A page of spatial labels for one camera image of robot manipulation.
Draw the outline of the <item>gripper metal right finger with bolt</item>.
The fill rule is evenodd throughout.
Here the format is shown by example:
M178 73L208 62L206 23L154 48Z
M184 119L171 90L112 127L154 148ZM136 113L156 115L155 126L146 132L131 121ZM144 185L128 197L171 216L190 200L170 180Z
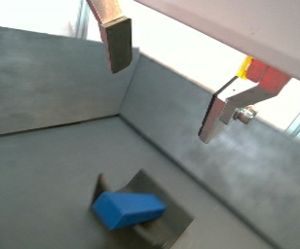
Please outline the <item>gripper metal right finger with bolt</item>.
M275 97L280 90L280 83L254 83L234 76L212 94L198 131L200 141L208 143L232 120L247 124L256 115L251 105Z

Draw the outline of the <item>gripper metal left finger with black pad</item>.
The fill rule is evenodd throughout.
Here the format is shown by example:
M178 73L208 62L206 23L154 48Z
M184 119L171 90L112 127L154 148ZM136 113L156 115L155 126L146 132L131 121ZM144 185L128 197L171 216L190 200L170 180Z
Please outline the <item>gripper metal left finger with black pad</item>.
M85 3L97 21L109 70L117 73L131 63L131 19L123 14L119 0L85 0Z

